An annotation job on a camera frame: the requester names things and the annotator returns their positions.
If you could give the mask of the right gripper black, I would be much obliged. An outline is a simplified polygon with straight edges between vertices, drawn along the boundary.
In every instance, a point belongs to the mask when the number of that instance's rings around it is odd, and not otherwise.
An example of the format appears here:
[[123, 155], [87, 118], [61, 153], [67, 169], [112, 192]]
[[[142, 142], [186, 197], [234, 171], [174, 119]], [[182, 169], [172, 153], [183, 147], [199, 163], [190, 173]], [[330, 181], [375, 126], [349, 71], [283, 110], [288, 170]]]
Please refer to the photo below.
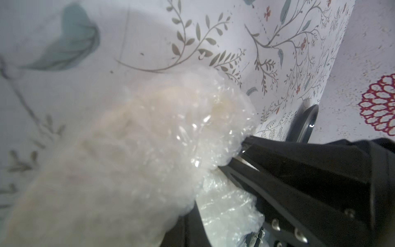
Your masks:
[[257, 198], [272, 247], [395, 244], [392, 140], [307, 144], [251, 136], [221, 170]]

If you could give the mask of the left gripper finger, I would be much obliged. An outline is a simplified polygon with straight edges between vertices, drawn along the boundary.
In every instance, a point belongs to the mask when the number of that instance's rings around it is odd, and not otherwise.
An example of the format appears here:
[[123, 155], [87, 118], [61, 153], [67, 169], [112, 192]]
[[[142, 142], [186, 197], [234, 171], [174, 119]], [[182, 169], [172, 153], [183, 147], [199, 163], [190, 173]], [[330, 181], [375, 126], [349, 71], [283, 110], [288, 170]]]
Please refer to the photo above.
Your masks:
[[168, 231], [160, 247], [211, 247], [197, 203]]

